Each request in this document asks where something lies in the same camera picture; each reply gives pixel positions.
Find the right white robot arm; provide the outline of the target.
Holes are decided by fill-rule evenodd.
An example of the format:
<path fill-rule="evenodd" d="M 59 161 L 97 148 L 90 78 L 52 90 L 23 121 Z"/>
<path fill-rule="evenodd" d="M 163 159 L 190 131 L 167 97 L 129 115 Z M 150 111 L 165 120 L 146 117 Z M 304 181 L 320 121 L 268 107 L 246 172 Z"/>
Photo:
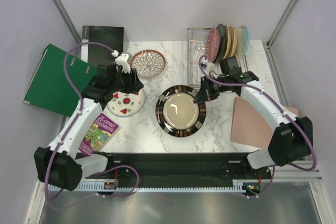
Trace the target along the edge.
<path fill-rule="evenodd" d="M 218 78 L 209 74 L 212 65 L 201 56 L 198 66 L 203 73 L 201 86 L 194 103 L 209 102 L 221 93 L 234 92 L 248 102 L 273 130 L 267 148 L 247 154 L 241 161 L 240 172 L 248 179 L 254 178 L 260 168 L 290 165 L 310 172 L 317 166 L 313 149 L 313 125 L 308 117 L 299 117 L 275 101 L 251 71 L 242 72 L 234 57 L 222 60 L 223 73 Z"/>

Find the pink polka dot plate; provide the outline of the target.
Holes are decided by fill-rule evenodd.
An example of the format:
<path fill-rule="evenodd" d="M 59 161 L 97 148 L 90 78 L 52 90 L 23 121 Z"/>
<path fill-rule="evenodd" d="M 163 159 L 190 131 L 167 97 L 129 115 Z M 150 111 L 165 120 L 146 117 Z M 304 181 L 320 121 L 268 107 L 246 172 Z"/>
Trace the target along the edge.
<path fill-rule="evenodd" d="M 207 36 L 207 42 L 205 46 L 205 56 L 207 61 L 214 62 L 217 57 L 221 38 L 217 28 L 212 27 Z"/>

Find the black rimmed beige plate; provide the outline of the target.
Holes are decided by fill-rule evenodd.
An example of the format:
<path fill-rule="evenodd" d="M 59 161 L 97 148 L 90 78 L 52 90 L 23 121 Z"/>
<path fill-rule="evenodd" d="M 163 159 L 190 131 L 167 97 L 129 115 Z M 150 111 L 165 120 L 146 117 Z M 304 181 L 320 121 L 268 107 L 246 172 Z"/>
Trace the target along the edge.
<path fill-rule="evenodd" d="M 166 89 L 155 106 L 161 129 L 174 137 L 188 137 L 198 132 L 206 119 L 205 103 L 194 103 L 197 90 L 185 85 Z"/>

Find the white strawberry pattern plate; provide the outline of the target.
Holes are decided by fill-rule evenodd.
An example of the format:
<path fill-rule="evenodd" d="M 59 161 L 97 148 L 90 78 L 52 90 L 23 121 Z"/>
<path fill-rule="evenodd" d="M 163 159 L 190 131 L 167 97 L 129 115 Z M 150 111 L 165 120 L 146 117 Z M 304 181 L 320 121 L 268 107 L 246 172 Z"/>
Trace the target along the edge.
<path fill-rule="evenodd" d="M 138 113 L 145 103 L 145 93 L 141 89 L 137 93 L 116 92 L 113 94 L 107 109 L 115 116 L 127 117 Z"/>

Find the wire dish rack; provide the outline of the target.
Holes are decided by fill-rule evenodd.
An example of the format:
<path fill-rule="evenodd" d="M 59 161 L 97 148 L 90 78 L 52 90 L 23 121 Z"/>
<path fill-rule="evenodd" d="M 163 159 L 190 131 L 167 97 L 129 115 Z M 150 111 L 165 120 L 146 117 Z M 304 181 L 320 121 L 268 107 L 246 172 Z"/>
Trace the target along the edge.
<path fill-rule="evenodd" d="M 200 78 L 203 76 L 198 66 L 198 60 L 205 55 L 209 31 L 209 27 L 190 27 L 187 29 L 187 83 L 196 89 L 200 87 Z M 243 72 L 248 70 L 245 55 L 241 60 L 238 60 L 238 64 Z"/>

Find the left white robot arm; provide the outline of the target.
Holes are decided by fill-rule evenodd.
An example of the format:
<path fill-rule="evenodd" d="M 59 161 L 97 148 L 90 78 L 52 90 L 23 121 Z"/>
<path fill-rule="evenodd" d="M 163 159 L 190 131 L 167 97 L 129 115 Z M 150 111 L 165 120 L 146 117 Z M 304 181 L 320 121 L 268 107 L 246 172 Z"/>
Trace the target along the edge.
<path fill-rule="evenodd" d="M 99 174 L 111 178 L 115 165 L 107 154 L 76 158 L 80 144 L 94 120 L 103 112 L 113 94 L 137 93 L 143 88 L 137 72 L 130 66 L 131 56 L 122 54 L 114 61 L 98 65 L 97 74 L 80 94 L 78 105 L 68 123 L 46 148 L 34 153 L 38 178 L 45 186 L 72 191 L 83 178 Z"/>

